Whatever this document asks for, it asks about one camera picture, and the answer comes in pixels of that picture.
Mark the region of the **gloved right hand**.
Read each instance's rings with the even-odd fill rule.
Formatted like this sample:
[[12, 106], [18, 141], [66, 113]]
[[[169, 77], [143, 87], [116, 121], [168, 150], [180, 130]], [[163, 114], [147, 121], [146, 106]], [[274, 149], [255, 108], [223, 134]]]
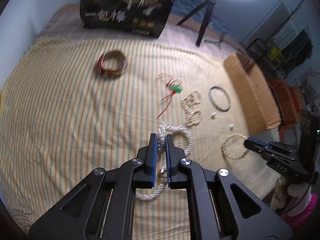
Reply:
[[311, 200], [311, 186], [308, 183], [294, 184], [280, 176], [276, 181], [270, 208], [280, 211], [283, 216], [294, 217], [302, 214]]

